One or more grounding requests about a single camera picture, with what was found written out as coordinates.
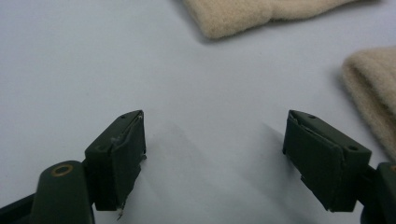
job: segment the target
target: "clip jaw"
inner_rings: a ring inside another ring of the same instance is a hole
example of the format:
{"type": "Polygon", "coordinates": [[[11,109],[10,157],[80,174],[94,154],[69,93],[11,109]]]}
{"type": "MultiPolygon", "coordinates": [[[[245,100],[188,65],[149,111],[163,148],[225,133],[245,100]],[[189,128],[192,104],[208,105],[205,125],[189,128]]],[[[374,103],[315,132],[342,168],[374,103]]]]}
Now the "clip jaw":
{"type": "Polygon", "coordinates": [[[85,150],[87,176],[98,211],[122,208],[146,158],[143,111],[119,116],[85,150]]]}
{"type": "Polygon", "coordinates": [[[381,223],[396,223],[396,167],[369,166],[371,151],[323,120],[289,112],[283,153],[326,210],[352,212],[356,201],[365,214],[381,223]]]}
{"type": "Polygon", "coordinates": [[[85,150],[86,160],[46,169],[34,195],[0,209],[2,224],[93,224],[99,211],[123,208],[146,158],[143,111],[119,116],[85,150]]]}

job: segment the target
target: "white table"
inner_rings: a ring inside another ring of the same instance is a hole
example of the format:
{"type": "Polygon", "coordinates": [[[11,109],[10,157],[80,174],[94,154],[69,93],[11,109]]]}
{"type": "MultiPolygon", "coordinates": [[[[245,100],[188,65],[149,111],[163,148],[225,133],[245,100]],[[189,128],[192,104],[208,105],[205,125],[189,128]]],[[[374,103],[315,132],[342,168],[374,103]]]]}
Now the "white table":
{"type": "Polygon", "coordinates": [[[324,210],[281,153],[289,109],[387,157],[341,80],[345,57],[396,44],[396,2],[205,39],[180,0],[0,2],[0,207],[52,164],[84,160],[145,111],[148,160],[124,217],[96,223],[360,223],[324,210]]]}

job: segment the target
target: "folded cloth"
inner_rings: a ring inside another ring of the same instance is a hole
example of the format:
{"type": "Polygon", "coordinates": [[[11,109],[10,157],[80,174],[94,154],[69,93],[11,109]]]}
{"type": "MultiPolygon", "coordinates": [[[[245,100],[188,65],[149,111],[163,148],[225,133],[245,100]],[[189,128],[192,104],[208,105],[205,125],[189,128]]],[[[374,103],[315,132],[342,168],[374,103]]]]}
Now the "folded cloth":
{"type": "Polygon", "coordinates": [[[357,108],[396,161],[396,46],[356,52],[343,70],[357,108]]]}
{"type": "Polygon", "coordinates": [[[298,20],[358,0],[184,0],[205,36],[220,38],[269,20],[298,20]]]}

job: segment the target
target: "small hole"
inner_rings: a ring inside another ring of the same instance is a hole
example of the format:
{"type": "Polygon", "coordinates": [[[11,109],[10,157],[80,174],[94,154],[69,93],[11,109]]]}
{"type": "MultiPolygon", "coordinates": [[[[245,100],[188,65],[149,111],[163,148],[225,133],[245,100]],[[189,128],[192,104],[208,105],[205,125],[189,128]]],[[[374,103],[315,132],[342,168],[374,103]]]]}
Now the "small hole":
{"type": "Polygon", "coordinates": [[[62,175],[67,175],[70,172],[72,172],[72,170],[73,170],[73,166],[72,165],[70,165],[70,164],[62,164],[62,165],[59,165],[59,166],[55,167],[50,173],[53,176],[58,177],[58,176],[62,176],[62,175]]]}
{"type": "Polygon", "coordinates": [[[349,150],[352,150],[352,151],[357,151],[357,150],[359,150],[357,147],[348,147],[348,149],[349,149],[349,150]]]}
{"type": "Polygon", "coordinates": [[[58,169],[55,170],[55,174],[59,175],[64,172],[67,172],[68,170],[69,170],[69,167],[66,167],[66,166],[59,167],[58,169]]]}

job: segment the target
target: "cream fleece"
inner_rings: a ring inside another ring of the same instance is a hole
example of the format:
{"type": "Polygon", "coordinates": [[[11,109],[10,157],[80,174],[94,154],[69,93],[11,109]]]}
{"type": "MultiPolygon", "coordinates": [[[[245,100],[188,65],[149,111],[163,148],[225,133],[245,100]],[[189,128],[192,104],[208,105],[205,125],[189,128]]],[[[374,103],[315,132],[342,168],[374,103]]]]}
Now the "cream fleece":
{"type": "Polygon", "coordinates": [[[396,46],[356,52],[343,70],[357,108],[396,161],[396,46]]]}
{"type": "Polygon", "coordinates": [[[358,0],[184,0],[209,38],[234,35],[269,20],[298,20],[358,0]]]}

